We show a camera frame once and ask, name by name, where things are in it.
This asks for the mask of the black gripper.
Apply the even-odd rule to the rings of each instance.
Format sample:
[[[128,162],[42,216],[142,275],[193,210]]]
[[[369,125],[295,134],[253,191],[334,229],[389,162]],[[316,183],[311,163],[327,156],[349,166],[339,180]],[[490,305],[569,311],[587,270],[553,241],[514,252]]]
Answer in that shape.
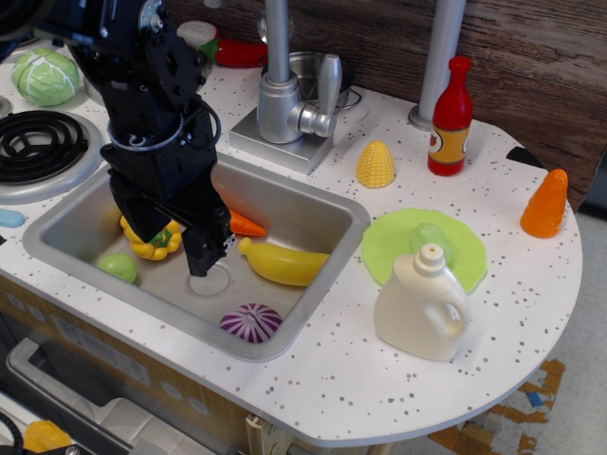
[[[152,240],[171,221],[186,227],[182,243],[193,277],[206,277],[235,242],[230,211],[212,184],[215,143],[211,115],[193,113],[161,143],[113,138],[101,149],[114,200],[140,240]]]

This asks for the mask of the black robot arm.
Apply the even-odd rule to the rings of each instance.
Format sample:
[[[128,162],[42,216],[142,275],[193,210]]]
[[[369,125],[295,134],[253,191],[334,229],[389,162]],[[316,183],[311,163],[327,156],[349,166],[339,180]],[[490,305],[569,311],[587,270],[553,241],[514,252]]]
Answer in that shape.
[[[221,124],[198,93],[202,55],[160,1],[3,2],[2,55],[32,37],[68,47],[101,95],[110,138],[101,156],[130,227],[148,241],[178,222],[190,272],[205,276],[233,235],[212,184]]]

